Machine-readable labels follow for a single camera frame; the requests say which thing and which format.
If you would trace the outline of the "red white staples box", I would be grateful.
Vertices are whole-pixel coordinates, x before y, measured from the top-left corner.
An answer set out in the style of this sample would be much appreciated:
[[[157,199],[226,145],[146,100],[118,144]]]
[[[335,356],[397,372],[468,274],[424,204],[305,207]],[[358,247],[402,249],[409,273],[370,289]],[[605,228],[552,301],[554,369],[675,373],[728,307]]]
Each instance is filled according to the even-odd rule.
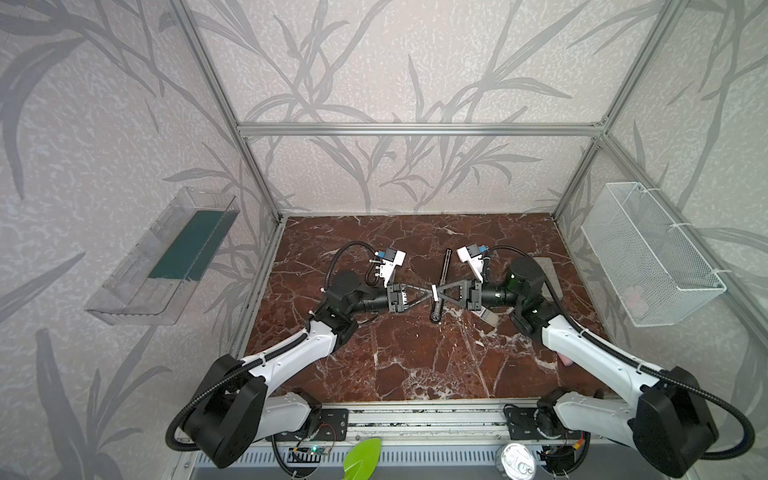
[[[497,328],[499,324],[499,315],[491,310],[482,309],[478,314],[479,318],[487,325]]]

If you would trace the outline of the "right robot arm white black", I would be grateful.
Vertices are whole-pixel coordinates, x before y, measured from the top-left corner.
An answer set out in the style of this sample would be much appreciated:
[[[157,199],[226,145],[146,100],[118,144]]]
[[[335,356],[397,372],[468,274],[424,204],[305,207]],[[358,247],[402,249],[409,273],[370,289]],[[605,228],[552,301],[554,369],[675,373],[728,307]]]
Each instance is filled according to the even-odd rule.
[[[568,430],[596,434],[635,449],[660,473],[681,478],[699,460],[726,461],[748,453],[756,431],[748,417],[722,398],[703,390],[681,367],[666,370],[616,347],[576,322],[539,263],[514,259],[507,278],[485,280],[489,258],[471,258],[474,277],[434,286],[435,298],[470,311],[511,308],[517,329],[572,361],[617,399],[587,397],[575,391],[552,394],[546,407]]]

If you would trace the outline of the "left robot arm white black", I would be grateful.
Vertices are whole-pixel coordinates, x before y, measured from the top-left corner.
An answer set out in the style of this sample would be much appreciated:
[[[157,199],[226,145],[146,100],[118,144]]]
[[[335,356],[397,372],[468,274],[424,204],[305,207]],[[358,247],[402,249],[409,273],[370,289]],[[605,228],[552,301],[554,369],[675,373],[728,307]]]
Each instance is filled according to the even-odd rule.
[[[309,427],[319,404],[306,395],[275,391],[314,362],[345,346],[359,328],[358,313],[402,313],[410,285],[369,285],[350,270],[327,276],[323,297],[305,326],[277,345],[236,359],[226,354],[209,368],[164,436],[177,452],[201,451],[220,469],[258,440]]]

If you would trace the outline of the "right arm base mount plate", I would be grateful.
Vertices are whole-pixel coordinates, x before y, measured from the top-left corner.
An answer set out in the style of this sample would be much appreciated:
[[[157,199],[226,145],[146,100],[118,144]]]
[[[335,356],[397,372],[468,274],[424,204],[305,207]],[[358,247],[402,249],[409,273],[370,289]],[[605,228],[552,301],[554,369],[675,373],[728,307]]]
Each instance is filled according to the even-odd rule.
[[[506,404],[502,413],[506,420],[506,426],[511,440],[515,441],[541,441],[545,436],[538,429],[536,421],[537,409],[535,407],[520,407],[514,404]]]

